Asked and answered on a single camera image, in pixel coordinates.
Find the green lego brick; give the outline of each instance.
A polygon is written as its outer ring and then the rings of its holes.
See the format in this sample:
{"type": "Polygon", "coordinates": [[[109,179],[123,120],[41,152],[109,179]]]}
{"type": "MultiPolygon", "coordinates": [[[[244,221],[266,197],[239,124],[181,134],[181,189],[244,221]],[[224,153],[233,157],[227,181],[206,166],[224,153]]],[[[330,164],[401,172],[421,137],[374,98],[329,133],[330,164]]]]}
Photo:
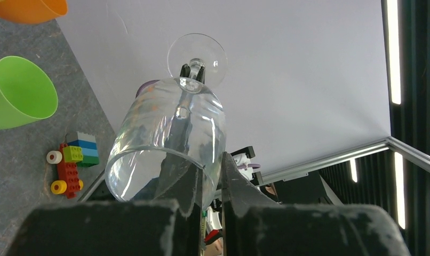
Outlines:
{"type": "Polygon", "coordinates": [[[67,146],[62,149],[64,153],[64,162],[77,163],[83,160],[83,153],[81,147],[67,146]]]}
{"type": "Polygon", "coordinates": [[[99,158],[97,156],[83,156],[83,160],[77,163],[80,167],[90,167],[99,164],[99,158]]]}

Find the cup rim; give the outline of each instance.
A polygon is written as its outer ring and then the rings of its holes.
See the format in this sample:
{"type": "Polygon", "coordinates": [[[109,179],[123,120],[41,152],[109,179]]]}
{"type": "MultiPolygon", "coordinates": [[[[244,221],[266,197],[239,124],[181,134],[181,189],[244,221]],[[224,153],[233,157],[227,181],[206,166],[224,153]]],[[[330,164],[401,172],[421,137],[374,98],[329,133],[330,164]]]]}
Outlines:
{"type": "Polygon", "coordinates": [[[53,10],[53,9],[51,9],[50,8],[50,6],[46,3],[46,2],[44,2],[44,0],[40,0],[41,1],[41,3],[42,4],[44,4],[44,6],[47,8],[47,9],[49,9],[49,11],[50,12],[53,12],[53,14],[55,14],[55,15],[57,15],[57,16],[64,16],[64,15],[66,15],[67,14],[67,12],[69,11],[69,6],[67,5],[67,1],[66,0],[59,0],[59,1],[63,1],[64,3],[65,3],[65,5],[66,5],[66,10],[63,12],[63,13],[58,13],[58,12],[56,12],[55,10],[53,10]]]}
{"type": "Polygon", "coordinates": [[[15,56],[15,55],[10,55],[10,56],[5,56],[5,57],[3,57],[3,58],[1,58],[0,59],[0,62],[2,61],[2,60],[4,60],[4,59],[10,59],[10,58],[14,58],[14,59],[20,59],[20,60],[22,60],[22,61],[26,61],[26,62],[28,62],[28,63],[30,63],[30,64],[33,64],[38,70],[40,70],[40,72],[49,80],[49,82],[50,82],[50,84],[52,85],[52,87],[53,87],[53,90],[55,91],[55,96],[56,96],[56,104],[55,104],[55,107],[54,107],[54,110],[53,110],[53,112],[50,114],[50,115],[48,115],[48,116],[46,116],[46,117],[36,117],[36,116],[30,116],[30,115],[28,115],[28,114],[26,114],[26,113],[24,113],[23,111],[21,111],[20,109],[18,109],[17,107],[15,107],[7,98],[6,98],[6,96],[4,95],[4,93],[3,93],[3,91],[0,89],[0,94],[3,96],[3,99],[5,99],[6,100],[6,102],[13,108],[13,109],[15,109],[16,111],[18,111],[19,113],[21,113],[22,115],[24,115],[24,116],[27,116],[27,117],[29,117],[29,118],[32,118],[32,119],[36,119],[36,120],[43,120],[43,119],[47,119],[47,118],[49,118],[49,117],[51,117],[51,116],[53,116],[55,113],[56,113],[56,111],[57,111],[57,109],[58,109],[58,94],[57,94],[57,89],[55,88],[55,86],[54,86],[54,84],[53,84],[53,82],[52,82],[52,80],[49,78],[49,76],[42,70],[42,68],[40,68],[38,65],[36,65],[34,62],[32,62],[32,61],[30,61],[30,60],[28,60],[28,59],[26,59],[26,58],[23,58],[23,57],[20,57],[20,56],[15,56]]]}

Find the gray table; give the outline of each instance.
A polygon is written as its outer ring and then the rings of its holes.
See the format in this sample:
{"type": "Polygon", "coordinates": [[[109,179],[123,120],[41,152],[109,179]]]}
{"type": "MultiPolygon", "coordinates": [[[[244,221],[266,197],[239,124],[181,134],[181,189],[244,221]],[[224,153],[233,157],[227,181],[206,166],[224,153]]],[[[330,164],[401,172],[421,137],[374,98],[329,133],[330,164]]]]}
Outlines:
{"type": "Polygon", "coordinates": [[[33,208],[44,203],[77,201],[103,171],[115,138],[54,20],[31,26],[0,19],[0,58],[7,55],[22,56],[40,66],[55,84],[59,107],[47,120],[0,131],[0,255],[33,208]],[[95,135],[101,164],[78,168],[84,188],[77,198],[68,200],[50,192],[50,184],[58,174],[45,156],[50,150],[57,150],[71,131],[95,135]]]}

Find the wine glass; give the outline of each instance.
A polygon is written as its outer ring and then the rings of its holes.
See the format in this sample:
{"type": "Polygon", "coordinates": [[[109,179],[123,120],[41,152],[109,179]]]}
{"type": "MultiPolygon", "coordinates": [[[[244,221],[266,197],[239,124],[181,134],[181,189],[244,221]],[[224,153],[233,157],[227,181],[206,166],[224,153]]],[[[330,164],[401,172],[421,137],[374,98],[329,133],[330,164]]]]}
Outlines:
{"type": "Polygon", "coordinates": [[[181,77],[182,65],[190,67],[189,78],[196,79],[201,67],[205,69],[203,82],[213,89],[225,78],[228,59],[225,50],[212,37],[188,34],[178,38],[168,51],[168,71],[174,78],[181,77]]]}

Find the green cup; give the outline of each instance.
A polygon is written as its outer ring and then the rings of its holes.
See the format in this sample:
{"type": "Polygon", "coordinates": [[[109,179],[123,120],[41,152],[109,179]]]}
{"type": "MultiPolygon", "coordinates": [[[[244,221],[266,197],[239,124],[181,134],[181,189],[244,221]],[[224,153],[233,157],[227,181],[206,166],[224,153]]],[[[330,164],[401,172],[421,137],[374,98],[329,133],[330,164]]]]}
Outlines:
{"type": "Polygon", "coordinates": [[[18,56],[0,59],[0,129],[49,118],[57,108],[57,91],[40,67],[18,56]]]}

